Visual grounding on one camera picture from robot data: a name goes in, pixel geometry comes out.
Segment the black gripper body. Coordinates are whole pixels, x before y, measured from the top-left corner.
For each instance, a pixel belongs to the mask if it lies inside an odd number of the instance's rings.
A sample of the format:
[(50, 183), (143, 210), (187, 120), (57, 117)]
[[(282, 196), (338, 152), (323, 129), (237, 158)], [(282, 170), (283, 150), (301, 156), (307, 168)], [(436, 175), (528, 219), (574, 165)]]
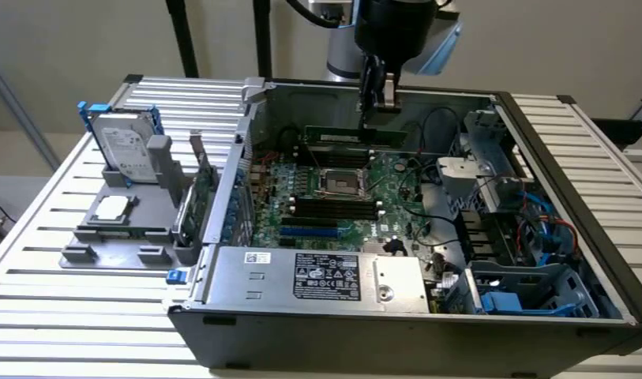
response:
[(421, 54), (437, 14), (437, 1), (361, 1), (354, 42), (388, 66)]

